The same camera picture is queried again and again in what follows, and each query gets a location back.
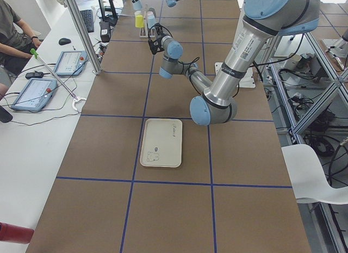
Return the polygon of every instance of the person's arm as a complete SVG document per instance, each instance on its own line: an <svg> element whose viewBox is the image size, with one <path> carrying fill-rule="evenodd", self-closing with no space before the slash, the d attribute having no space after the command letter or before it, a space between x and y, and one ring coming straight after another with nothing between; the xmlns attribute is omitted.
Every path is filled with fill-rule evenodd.
<svg viewBox="0 0 348 253"><path fill-rule="evenodd" d="M23 20L20 19L18 22L16 22L16 24L21 27L21 29L23 30L23 32L29 37L32 38L33 36L35 36L32 28ZM38 48L41 44L40 40L38 38L33 38L32 39L34 45L36 46L36 48Z"/></svg>
<svg viewBox="0 0 348 253"><path fill-rule="evenodd" d="M19 58L30 59L32 57L32 55L29 53L24 53L22 51L17 50L16 48L4 44L0 44L0 52Z"/></svg>
<svg viewBox="0 0 348 253"><path fill-rule="evenodd" d="M0 83L0 100L5 96L8 89L9 88L5 84Z"/></svg>

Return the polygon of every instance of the green handle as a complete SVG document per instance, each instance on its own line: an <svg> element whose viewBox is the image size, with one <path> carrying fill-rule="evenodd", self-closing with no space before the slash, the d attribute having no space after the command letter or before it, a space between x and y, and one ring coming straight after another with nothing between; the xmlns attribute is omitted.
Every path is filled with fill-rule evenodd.
<svg viewBox="0 0 348 253"><path fill-rule="evenodd" d="M33 55L33 56L35 56L35 59L37 59L38 58L38 53L36 52L36 50L35 49L30 49L30 53Z"/></svg>

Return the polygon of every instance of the white wall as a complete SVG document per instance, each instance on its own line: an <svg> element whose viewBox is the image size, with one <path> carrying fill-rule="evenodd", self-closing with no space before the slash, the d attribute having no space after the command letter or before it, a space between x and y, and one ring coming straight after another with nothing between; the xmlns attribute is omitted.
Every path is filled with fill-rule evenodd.
<svg viewBox="0 0 348 253"><path fill-rule="evenodd" d="M36 0L5 0L34 30L40 32L40 38L46 37L51 30Z"/></svg>
<svg viewBox="0 0 348 253"><path fill-rule="evenodd" d="M65 10L64 6L56 0L36 0L36 2L46 18L48 25L53 27L63 14Z"/></svg>

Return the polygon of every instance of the tablet screen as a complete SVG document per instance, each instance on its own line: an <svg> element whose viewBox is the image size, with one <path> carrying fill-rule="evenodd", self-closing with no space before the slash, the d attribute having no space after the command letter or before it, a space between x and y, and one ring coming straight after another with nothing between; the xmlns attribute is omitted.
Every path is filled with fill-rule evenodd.
<svg viewBox="0 0 348 253"><path fill-rule="evenodd" d="M41 101L41 97L45 95L46 89L49 87L51 82L52 81L45 81L42 79L32 80L15 105L28 108L37 107Z"/></svg>
<svg viewBox="0 0 348 253"><path fill-rule="evenodd" d="M56 69L56 73L73 73L80 60L81 52L65 52Z"/></svg>

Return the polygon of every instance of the white desk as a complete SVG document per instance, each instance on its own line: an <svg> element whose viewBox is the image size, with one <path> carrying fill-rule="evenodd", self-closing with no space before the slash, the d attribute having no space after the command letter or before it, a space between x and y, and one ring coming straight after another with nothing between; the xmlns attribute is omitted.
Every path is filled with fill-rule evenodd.
<svg viewBox="0 0 348 253"><path fill-rule="evenodd" d="M80 9L90 9L91 4L95 5L95 2L85 1ZM92 44L97 42L95 39L100 38L98 18L94 24L95 31L89 34ZM60 46L58 40L63 37L71 39L71 43ZM76 50L84 49L70 13L66 10L39 47L38 54L46 63L55 63L61 51L72 51L73 46ZM37 65L41 63L32 58L24 69ZM47 72L45 67L33 70ZM83 72L75 77L77 88L74 92L80 97L88 96L95 78L92 70L92 65L87 62ZM27 83L25 74L15 80L8 92L19 92L23 89ZM73 79L69 79L67 85L70 89L76 86ZM59 87L45 109L62 107L68 95L63 87ZM7 100L12 103L15 95L7 97ZM1 100L0 104L6 105L6 101ZM14 112L9 108L7 110L13 115L14 121L33 124L56 116L75 114L71 104L72 97L69 96L60 110L38 114ZM82 106L83 103L77 104L79 110ZM13 122L0 124L0 222L35 229L78 120L79 115L75 115L35 126ZM23 253L26 248L27 245L0 242L0 252Z"/></svg>

